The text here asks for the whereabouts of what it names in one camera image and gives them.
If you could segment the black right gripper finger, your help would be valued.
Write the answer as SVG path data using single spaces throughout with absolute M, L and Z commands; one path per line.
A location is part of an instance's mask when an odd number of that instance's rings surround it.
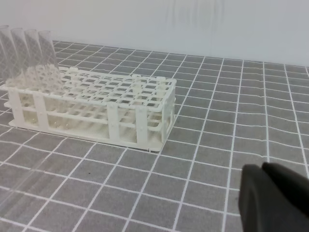
M 309 180 L 277 163 L 246 164 L 238 206 L 245 232 L 307 232 Z

